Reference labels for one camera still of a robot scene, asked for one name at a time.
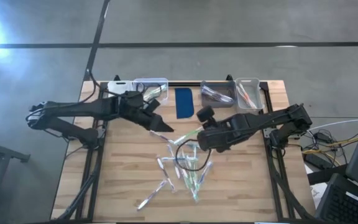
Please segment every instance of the blue towel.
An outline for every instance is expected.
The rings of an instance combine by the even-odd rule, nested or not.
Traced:
[[[175,89],[177,119],[190,118],[194,114],[193,94],[189,88]]]

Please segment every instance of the wooden tabletop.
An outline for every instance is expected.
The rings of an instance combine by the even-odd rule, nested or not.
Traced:
[[[267,81],[273,110],[289,106],[284,82]],[[81,99],[92,91],[92,83],[84,82]],[[195,113],[201,109],[200,89],[191,88]],[[234,108],[215,110],[217,120],[233,115]],[[166,105],[156,109],[174,133],[165,133],[171,139],[201,126],[194,115],[176,119],[175,91],[169,89]],[[92,126],[92,118],[75,118],[82,128]],[[67,153],[80,146],[70,142]],[[166,185],[141,211],[136,207],[157,188],[163,179],[156,156],[169,156],[167,143],[151,136],[144,128],[124,119],[109,122],[99,178],[94,222],[252,222],[276,221],[272,186],[261,132],[248,141],[231,147],[231,151],[214,153],[212,169],[195,203],[183,179],[178,180],[173,164],[165,163],[176,193]],[[314,214],[314,203],[299,147],[286,148],[284,161],[291,191],[308,212]],[[61,215],[80,189],[86,150],[70,155],[63,165],[52,218]],[[283,209],[285,200],[280,192]]]

